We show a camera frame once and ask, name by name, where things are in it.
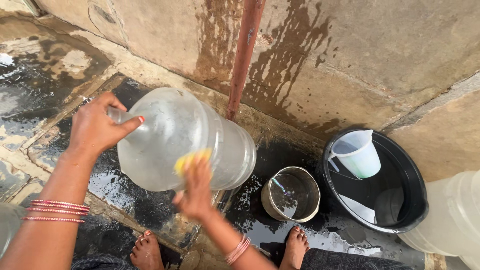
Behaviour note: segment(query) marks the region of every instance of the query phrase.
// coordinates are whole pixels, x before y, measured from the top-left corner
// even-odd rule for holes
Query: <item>white measuring jug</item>
[[[330,150],[328,161],[340,172],[332,158],[338,160],[360,179],[374,176],[380,170],[380,160],[372,143],[373,130],[357,130],[341,136]]]

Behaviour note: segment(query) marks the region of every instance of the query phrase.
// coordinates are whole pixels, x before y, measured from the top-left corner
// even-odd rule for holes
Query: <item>rusty pipe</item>
[[[253,46],[257,39],[260,19],[264,12],[266,0],[243,0],[243,14],[240,24],[237,52],[233,64],[232,80],[230,82],[230,95],[228,96],[227,113],[225,118],[235,120],[240,105],[241,94],[245,80],[247,79],[250,58],[252,58]]]

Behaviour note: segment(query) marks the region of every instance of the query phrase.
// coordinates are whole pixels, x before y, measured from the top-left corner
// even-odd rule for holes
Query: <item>pink bangle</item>
[[[232,265],[244,252],[247,250],[247,248],[250,245],[250,238],[245,237],[245,235],[242,237],[240,243],[238,246],[230,253],[228,253],[225,256],[225,261],[228,265]]]
[[[84,223],[83,220],[77,220],[77,219],[63,219],[63,218],[48,218],[48,217],[24,217],[21,218],[22,220],[27,220],[27,221],[70,221],[70,222],[76,222],[76,223]]]
[[[73,215],[81,215],[86,216],[88,215],[85,212],[77,212],[77,211],[68,211],[68,210],[61,210],[61,209],[52,209],[52,208],[36,208],[36,207],[29,207],[27,208],[28,211],[37,211],[37,212],[51,212],[51,213],[61,213],[61,214],[73,214]]]
[[[69,205],[69,206],[75,206],[79,208],[85,208],[86,211],[90,210],[89,206],[83,205],[83,204],[75,204],[75,203],[67,203],[67,202],[59,202],[59,201],[50,201],[50,200],[32,200],[32,202],[35,203],[48,203],[48,204],[60,204],[60,205]]]
[[[41,203],[41,202],[31,202],[30,203],[33,206],[46,206],[46,207],[58,207],[58,208],[65,208],[65,209],[73,209],[73,210],[78,210],[82,212],[88,212],[88,209],[83,208],[83,207],[77,207],[77,206],[70,206],[70,205],[61,205],[61,204],[54,204],[54,203]]]

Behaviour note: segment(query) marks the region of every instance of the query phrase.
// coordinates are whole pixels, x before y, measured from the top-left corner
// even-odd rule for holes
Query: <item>stone floor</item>
[[[55,17],[0,12],[0,201],[26,207],[39,194],[68,146],[72,114],[80,105],[112,91],[130,108],[162,86],[189,90],[220,114],[225,111],[227,96]],[[323,141],[244,104],[237,121],[257,144],[257,163],[239,189],[214,192],[215,203],[273,262],[281,261],[284,240],[296,224],[270,218],[260,191],[278,170],[295,165],[314,175],[322,192],[319,214],[300,224],[312,247],[394,259],[418,270],[443,269],[426,264],[425,254],[396,235],[366,229],[342,210],[315,174]],[[116,149],[105,151],[90,177],[85,203],[91,215],[80,226],[75,256],[108,253],[128,260],[135,235],[148,228],[157,234],[168,268],[228,268],[201,227],[176,212],[173,196],[136,186],[120,172]]]

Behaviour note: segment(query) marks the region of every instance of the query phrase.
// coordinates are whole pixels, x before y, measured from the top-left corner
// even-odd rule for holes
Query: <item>black plastic tub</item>
[[[348,128],[325,145],[318,167],[334,197],[361,224],[383,233],[405,233],[428,213],[427,191],[419,169],[402,147],[373,132],[372,141],[380,158],[380,171],[359,180],[337,158],[337,172],[328,162],[333,143],[341,136],[365,128]]]

